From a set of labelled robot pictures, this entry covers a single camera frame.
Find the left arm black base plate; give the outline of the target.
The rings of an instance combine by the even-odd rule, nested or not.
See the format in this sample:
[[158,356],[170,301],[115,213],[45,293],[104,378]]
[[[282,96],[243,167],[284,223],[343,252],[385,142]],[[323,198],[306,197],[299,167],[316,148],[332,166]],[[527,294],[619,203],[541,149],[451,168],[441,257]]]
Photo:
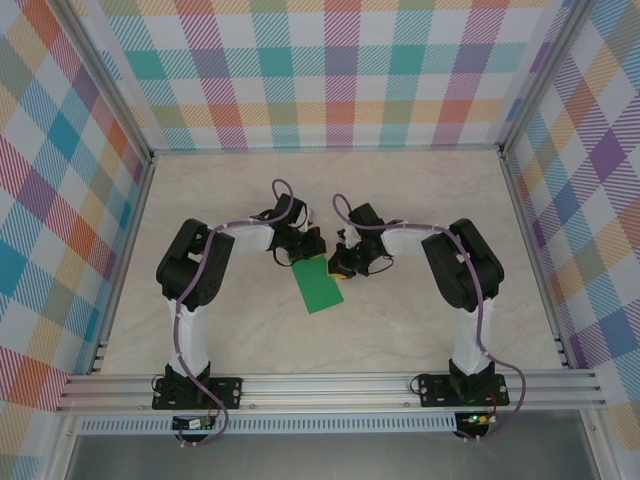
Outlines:
[[[238,409],[242,395],[242,379],[238,377],[209,377],[199,379],[218,400],[229,409]],[[216,409],[216,403],[192,380],[178,375],[158,375],[151,381],[153,410]]]

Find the aluminium side frame rail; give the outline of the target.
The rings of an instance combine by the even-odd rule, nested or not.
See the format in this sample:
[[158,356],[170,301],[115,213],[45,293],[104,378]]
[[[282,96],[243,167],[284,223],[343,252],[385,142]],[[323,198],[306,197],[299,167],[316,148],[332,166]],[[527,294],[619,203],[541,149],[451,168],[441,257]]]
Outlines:
[[571,349],[566,345],[566,335],[560,320],[559,311],[552,295],[551,287],[546,278],[542,257],[538,249],[536,237],[533,228],[528,221],[525,204],[522,195],[518,189],[515,175],[512,171],[508,158],[501,152],[498,152],[499,165],[506,183],[507,190],[511,202],[513,204],[514,213],[517,218],[521,236],[524,241],[525,249],[531,264],[533,276],[537,289],[542,300],[544,311],[551,329],[556,350],[558,352],[561,365],[565,369],[573,369],[574,358]]
[[112,282],[112,286],[110,287],[105,311],[100,317],[97,325],[97,330],[95,332],[95,337],[90,343],[88,357],[84,361],[83,367],[81,369],[82,375],[91,375],[94,372],[94,364],[98,359],[98,351],[103,346],[106,346],[108,344],[108,339],[113,328],[118,304],[122,295],[128,268],[134,251],[136,238],[141,225],[147,199],[151,190],[155,170],[156,158],[151,158],[151,160],[145,165],[143,169],[139,193],[134,204],[134,209],[132,210],[130,221],[128,223],[126,236],[123,243],[123,249],[118,262],[116,263],[114,279]]

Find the grey metal panel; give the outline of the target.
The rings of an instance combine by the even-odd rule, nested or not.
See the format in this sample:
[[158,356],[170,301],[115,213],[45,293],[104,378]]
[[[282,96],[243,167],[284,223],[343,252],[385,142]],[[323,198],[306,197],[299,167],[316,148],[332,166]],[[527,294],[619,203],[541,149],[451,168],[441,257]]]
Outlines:
[[549,449],[420,434],[83,436],[65,480],[600,480],[576,443]]

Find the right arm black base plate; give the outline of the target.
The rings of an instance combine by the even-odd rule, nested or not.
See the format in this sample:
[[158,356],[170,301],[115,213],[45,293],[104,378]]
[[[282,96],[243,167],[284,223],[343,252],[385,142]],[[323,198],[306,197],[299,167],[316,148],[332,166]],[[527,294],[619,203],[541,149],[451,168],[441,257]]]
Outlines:
[[422,374],[418,377],[420,404],[427,407],[493,407],[510,403],[505,378]]

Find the aluminium frame post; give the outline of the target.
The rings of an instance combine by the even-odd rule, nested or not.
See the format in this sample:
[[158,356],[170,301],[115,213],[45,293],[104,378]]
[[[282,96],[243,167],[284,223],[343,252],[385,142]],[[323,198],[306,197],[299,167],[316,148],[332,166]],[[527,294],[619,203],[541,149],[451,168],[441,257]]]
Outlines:
[[99,49],[95,46],[80,16],[75,11],[71,0],[47,0],[47,2],[63,29],[69,35],[97,88],[104,95],[116,119],[120,122],[125,135],[145,163],[151,164],[153,162],[152,149],[125,102]]
[[510,110],[496,140],[502,157],[506,158],[524,135],[596,3],[597,0],[549,0],[523,57],[527,70],[517,92],[508,97]]

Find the wide aluminium mounting rail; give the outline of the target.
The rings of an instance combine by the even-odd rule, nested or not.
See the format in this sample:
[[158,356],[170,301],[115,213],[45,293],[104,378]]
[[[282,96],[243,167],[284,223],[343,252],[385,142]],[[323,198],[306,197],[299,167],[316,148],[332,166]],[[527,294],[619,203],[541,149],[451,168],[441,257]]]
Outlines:
[[[418,411],[410,373],[243,374],[239,413],[355,413]],[[590,370],[525,373],[524,411],[607,406]],[[151,410],[150,375],[78,375],[67,380],[59,413],[137,413]]]

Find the aluminium frame leg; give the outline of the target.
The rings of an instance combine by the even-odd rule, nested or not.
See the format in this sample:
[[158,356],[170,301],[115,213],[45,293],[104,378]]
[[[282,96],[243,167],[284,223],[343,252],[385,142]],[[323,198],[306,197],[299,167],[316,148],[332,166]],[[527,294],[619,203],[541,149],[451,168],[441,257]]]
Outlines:
[[56,420],[54,444],[44,480],[65,480],[81,424],[81,415],[65,411]]
[[604,414],[600,410],[593,409],[582,409],[580,414],[600,479],[620,480]]

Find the green paper sheet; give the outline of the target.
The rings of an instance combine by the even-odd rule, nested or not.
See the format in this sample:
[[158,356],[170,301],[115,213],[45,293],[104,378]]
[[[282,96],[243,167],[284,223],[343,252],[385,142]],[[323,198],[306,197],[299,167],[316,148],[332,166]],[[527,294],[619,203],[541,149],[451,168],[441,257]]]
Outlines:
[[336,280],[328,274],[324,255],[300,260],[292,271],[309,314],[318,313],[344,302]]

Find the left small circuit board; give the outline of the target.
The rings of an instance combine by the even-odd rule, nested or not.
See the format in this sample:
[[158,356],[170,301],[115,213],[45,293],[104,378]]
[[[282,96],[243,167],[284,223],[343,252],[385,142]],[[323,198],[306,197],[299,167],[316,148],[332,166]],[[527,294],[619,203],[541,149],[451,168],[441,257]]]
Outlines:
[[209,416],[174,416],[171,428],[176,431],[212,430],[216,419]]

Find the long aluminium frame rail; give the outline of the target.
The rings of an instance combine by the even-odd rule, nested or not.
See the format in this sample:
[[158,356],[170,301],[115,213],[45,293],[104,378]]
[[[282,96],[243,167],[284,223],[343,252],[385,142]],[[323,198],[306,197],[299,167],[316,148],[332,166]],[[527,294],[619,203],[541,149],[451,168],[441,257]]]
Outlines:
[[493,151],[498,152],[496,144],[462,144],[462,145],[413,145],[413,146],[339,146],[339,147],[282,147],[282,148],[233,148],[233,149],[156,149],[155,158],[161,156],[204,156],[204,155],[257,155],[257,154],[311,154],[311,153],[345,153],[345,152],[463,152]]

